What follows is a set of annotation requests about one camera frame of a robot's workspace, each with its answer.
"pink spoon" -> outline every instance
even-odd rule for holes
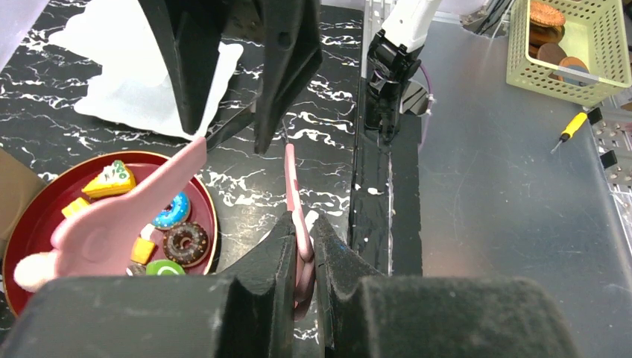
[[[53,232],[53,278],[121,275],[142,228],[162,212],[206,163],[201,137],[128,193],[97,201]]]

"gray table surface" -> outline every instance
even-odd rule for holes
[[[632,352],[630,246],[581,108],[505,83],[508,38],[434,22],[421,58],[437,103],[420,156],[425,276],[537,281],[586,357]]]

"chocolate donut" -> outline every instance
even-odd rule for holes
[[[176,224],[162,239],[162,250],[167,260],[184,268],[200,263],[210,248],[209,236],[197,222]]]

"screwdriver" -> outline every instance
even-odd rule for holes
[[[555,151],[560,147],[562,143],[572,138],[573,134],[581,127],[581,125],[586,121],[588,116],[584,112],[580,112],[572,121],[564,128],[562,131],[562,135],[560,136],[560,140],[557,142],[557,145],[551,151],[551,154],[555,153]]]

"red plate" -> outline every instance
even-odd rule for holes
[[[13,271],[17,263],[30,254],[52,249],[51,235],[61,221],[64,220],[61,210],[76,198],[83,197],[88,199],[81,192],[81,189],[101,173],[105,166],[112,164],[114,160],[122,160],[134,173],[138,183],[166,162],[167,159],[167,157],[160,154],[144,151],[122,151],[96,157],[63,173],[35,197],[22,214],[15,230],[13,230],[2,261],[4,293],[7,296],[7,303],[13,314],[19,315],[29,298],[33,295],[20,288],[13,280]],[[217,246],[217,240],[215,239],[217,237],[215,207],[213,206],[211,195],[197,178],[191,179],[184,192],[191,200],[192,205],[189,221],[195,221],[200,224],[212,240],[210,255],[207,255],[199,265],[187,268],[186,272],[188,274],[206,274],[210,270],[212,258],[215,256],[215,247]],[[158,246],[151,260],[165,258],[165,254],[162,252],[161,236],[160,232],[157,233],[155,231],[151,236],[152,241]]]

